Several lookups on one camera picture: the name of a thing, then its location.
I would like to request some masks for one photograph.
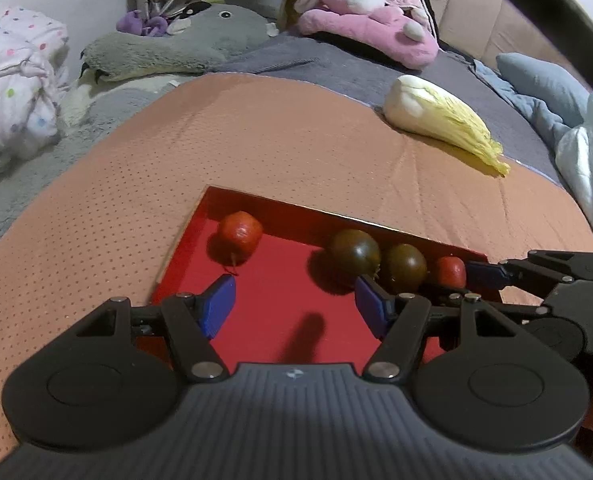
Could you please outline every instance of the small red tomato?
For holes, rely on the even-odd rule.
[[[258,247],[263,226],[254,216],[238,211],[219,222],[218,234],[237,260],[245,260]]]
[[[441,285],[465,288],[465,264],[456,256],[443,256],[435,263],[434,278]]]

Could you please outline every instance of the padded headboard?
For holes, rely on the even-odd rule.
[[[521,52],[572,69],[565,57],[508,0],[431,1],[440,38],[487,66],[496,68],[496,55],[500,52]]]

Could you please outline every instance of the perforated orange fabric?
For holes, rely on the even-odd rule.
[[[506,179],[306,83],[209,75],[180,86],[52,183],[0,241],[0,395],[10,371],[110,296],[147,300],[206,184],[375,221],[487,253],[593,251],[562,189]],[[15,445],[0,405],[0,458]]]

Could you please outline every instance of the gray plush toy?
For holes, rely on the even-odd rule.
[[[83,69],[96,70],[105,81],[158,73],[203,74],[276,35],[274,23],[233,5],[211,5],[183,22],[182,32],[163,38],[110,32],[84,49]]]

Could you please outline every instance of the pink plush toy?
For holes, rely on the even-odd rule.
[[[297,0],[301,34],[331,32],[368,44],[407,68],[420,70],[434,61],[437,40],[413,18],[385,0]]]

